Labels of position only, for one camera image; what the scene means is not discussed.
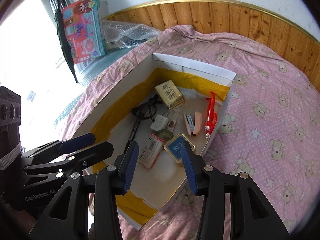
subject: black umbrella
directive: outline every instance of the black umbrella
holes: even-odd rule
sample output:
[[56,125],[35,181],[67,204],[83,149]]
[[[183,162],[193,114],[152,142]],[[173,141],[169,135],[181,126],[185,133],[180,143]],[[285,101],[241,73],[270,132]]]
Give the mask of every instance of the black umbrella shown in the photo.
[[75,67],[74,67],[74,62],[71,54],[71,47],[70,44],[67,40],[66,34],[64,32],[64,26],[63,26],[63,17],[62,17],[62,12],[60,9],[60,6],[65,7],[66,6],[66,1],[65,0],[57,0],[58,2],[58,8],[55,11],[55,21],[57,23],[57,35],[60,40],[60,45],[61,49],[63,52],[63,56],[71,70],[71,73],[73,74],[75,81],[78,83],[78,79],[76,77],[76,72],[75,72]]

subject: person's hand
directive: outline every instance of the person's hand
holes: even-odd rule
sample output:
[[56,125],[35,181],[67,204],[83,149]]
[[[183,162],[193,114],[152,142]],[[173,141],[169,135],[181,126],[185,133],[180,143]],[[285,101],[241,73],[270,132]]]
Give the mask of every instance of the person's hand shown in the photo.
[[29,234],[36,223],[36,219],[31,216],[27,211],[17,211],[12,209],[12,215],[15,217],[23,230]]

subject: yellow tape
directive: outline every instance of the yellow tape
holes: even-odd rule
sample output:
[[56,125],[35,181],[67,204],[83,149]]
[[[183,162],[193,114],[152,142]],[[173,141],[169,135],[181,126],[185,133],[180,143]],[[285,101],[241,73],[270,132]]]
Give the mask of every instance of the yellow tape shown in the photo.
[[146,224],[158,210],[144,203],[142,198],[136,197],[130,190],[124,196],[116,196],[117,206],[140,225]]
[[[213,91],[216,94],[216,99],[221,102],[224,101],[229,91],[227,86],[193,74],[156,68],[144,82],[131,88],[105,111],[90,131],[95,135],[96,143],[108,140],[110,131],[131,112],[132,108],[138,106],[149,94],[154,92],[155,86],[170,79],[178,87],[194,89],[208,97],[211,97],[210,91]],[[93,172],[98,172],[105,166],[104,162],[97,163],[93,166]],[[131,191],[128,191],[125,196],[116,196],[116,202],[119,208],[140,225],[145,225],[158,212],[158,210],[150,208]]]

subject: blue label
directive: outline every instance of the blue label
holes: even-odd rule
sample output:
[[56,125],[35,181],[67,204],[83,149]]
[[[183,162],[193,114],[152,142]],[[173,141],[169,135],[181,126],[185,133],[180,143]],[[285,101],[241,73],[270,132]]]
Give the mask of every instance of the blue label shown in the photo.
[[181,158],[181,144],[183,142],[186,142],[186,140],[182,136],[179,136],[167,146],[177,159]]

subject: teddy bear print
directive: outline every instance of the teddy bear print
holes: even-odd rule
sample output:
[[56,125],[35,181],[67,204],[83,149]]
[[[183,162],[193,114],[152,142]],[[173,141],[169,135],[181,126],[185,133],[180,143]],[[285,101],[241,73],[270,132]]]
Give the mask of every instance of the teddy bear print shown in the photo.
[[288,72],[288,69],[287,69],[287,63],[284,63],[282,61],[278,61],[278,66],[279,66],[279,71],[282,72],[282,73],[286,73]]
[[122,73],[124,73],[124,72],[126,72],[126,70],[128,69],[128,68],[133,68],[134,66],[133,66],[133,64],[132,64],[132,62],[131,61],[129,61],[129,60],[124,60],[123,62],[122,62],[122,64],[119,66],[119,70],[122,72]]
[[219,54],[216,54],[216,57],[218,58],[218,60],[226,62],[228,57],[231,57],[231,54],[224,51],[219,51]]
[[269,73],[267,71],[265,71],[263,69],[258,69],[257,71],[258,71],[258,73],[260,73],[265,78],[269,78]]
[[309,113],[308,115],[310,117],[310,124],[312,126],[316,126],[316,115],[314,113]]
[[246,86],[248,83],[244,81],[245,79],[248,79],[246,75],[237,74],[235,77],[235,82],[238,85]]
[[239,42],[236,42],[236,41],[229,41],[228,42],[229,47],[235,48],[237,45],[240,45]]
[[183,45],[181,48],[177,48],[177,51],[181,54],[185,54],[187,52],[192,51],[192,49],[188,44],[186,44],[186,45]]
[[296,128],[297,129],[294,131],[294,135],[296,136],[299,142],[302,142],[303,136],[306,132],[302,127],[300,127],[299,123],[296,123]]
[[194,207],[196,205],[196,200],[194,199],[194,194],[189,187],[189,184],[186,184],[182,190],[180,191],[179,195],[176,196],[175,202],[179,202],[185,206],[190,205]]
[[280,140],[270,140],[270,146],[272,147],[270,158],[271,160],[282,160],[284,159],[283,148],[285,143]]
[[306,161],[306,177],[307,178],[311,178],[313,176],[312,166],[314,166],[313,161]]
[[232,128],[232,122],[235,122],[237,120],[237,118],[233,115],[233,114],[225,114],[221,125],[219,127],[218,132],[220,133],[235,133],[235,129]]
[[255,169],[251,168],[247,162],[243,161],[243,158],[239,158],[236,160],[237,167],[233,171],[229,171],[231,175],[238,175],[240,172],[246,172],[250,175],[250,177],[254,176]]
[[190,239],[189,239],[189,240],[196,240],[197,232],[198,232],[197,229],[192,230],[192,231],[190,232]]
[[275,58],[275,57],[276,57],[276,55],[275,55],[275,54],[273,54],[273,53],[268,53],[268,54],[267,54],[267,57]]
[[257,116],[261,117],[264,120],[264,115],[269,114],[270,110],[263,104],[259,103],[259,101],[257,100],[255,100],[253,103],[255,104],[255,106],[251,106],[251,109],[256,113]]
[[172,39],[175,40],[175,41],[182,41],[182,36],[178,33],[174,33],[172,35]]
[[152,46],[153,44],[155,44],[155,42],[157,41],[157,38],[151,38],[150,40],[146,41],[146,44],[148,44],[149,46]]
[[199,57],[187,57],[187,58],[192,59],[192,60],[196,60],[196,61],[202,61],[202,59]]
[[299,89],[297,89],[295,86],[294,86],[294,93],[295,93],[295,95],[297,96],[297,97],[301,97],[302,95],[301,95],[301,91],[299,90]]
[[311,91],[311,90],[312,90],[312,86],[311,86],[311,84],[310,84],[310,83],[308,83],[308,85],[307,85],[307,90],[309,90],[309,91]]
[[73,109],[73,112],[72,112],[72,116],[76,116],[76,114],[78,113],[79,109],[81,109],[79,106],[76,106],[74,109]]
[[284,186],[285,190],[281,194],[281,198],[283,199],[283,202],[287,205],[290,203],[292,196],[296,193],[296,189],[288,181],[284,184]]
[[97,82],[99,82],[101,80],[101,78],[103,77],[104,75],[104,72],[100,73],[97,77],[96,77],[96,80]]
[[288,98],[285,94],[276,92],[276,96],[279,98],[279,104],[281,106],[289,106]]
[[293,225],[294,225],[294,220],[290,220],[290,219],[286,219],[283,224],[285,226],[285,228],[287,228],[288,232],[290,232],[293,228]]

